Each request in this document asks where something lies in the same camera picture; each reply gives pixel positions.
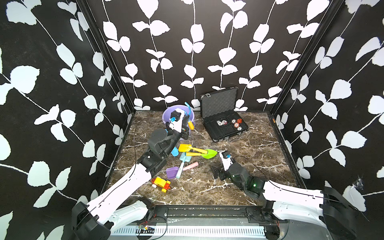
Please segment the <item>light blue toy shovel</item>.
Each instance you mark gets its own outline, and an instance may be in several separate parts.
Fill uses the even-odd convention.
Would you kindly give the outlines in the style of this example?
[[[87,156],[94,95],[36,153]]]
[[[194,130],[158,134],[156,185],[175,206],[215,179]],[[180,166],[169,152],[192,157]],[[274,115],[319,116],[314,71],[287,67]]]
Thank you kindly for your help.
[[[179,179],[181,177],[181,174],[183,172],[183,168],[184,168],[184,165],[185,165],[185,162],[190,162],[191,160],[191,156],[187,156],[187,153],[182,153],[181,156],[180,156],[180,160],[182,161],[179,169],[178,169],[178,172],[176,174],[176,179]]]

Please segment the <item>purple toy scoop pink handle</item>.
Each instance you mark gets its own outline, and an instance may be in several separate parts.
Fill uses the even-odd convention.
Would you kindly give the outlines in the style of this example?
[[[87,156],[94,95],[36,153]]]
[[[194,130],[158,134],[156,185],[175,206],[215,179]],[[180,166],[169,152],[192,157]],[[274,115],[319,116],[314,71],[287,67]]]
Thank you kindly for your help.
[[[183,171],[187,171],[193,169],[199,165],[198,162],[194,162],[183,168]],[[177,176],[177,172],[179,171],[179,167],[171,167],[166,169],[166,174],[168,179],[174,179]]]

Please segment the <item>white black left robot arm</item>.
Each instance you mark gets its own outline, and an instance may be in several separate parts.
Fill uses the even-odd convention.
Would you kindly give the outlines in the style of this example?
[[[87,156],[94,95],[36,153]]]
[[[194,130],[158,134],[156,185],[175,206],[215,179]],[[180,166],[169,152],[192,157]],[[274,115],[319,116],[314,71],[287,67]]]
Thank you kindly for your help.
[[[72,208],[71,240],[107,240],[114,231],[143,219],[151,207],[147,199],[121,207],[143,184],[149,182],[167,163],[167,158],[180,139],[188,139],[188,124],[155,130],[148,140],[147,151],[132,169],[102,195],[87,204]]]

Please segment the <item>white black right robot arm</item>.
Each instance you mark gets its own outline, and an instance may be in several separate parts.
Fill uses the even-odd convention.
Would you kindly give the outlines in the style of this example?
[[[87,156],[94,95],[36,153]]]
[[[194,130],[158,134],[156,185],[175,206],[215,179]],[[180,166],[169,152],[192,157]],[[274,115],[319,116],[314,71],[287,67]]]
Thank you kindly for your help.
[[[296,220],[326,228],[338,240],[357,239],[359,211],[333,188],[305,190],[252,176],[239,163],[211,167],[214,179],[230,180],[254,200],[261,200],[256,219],[264,222]]]

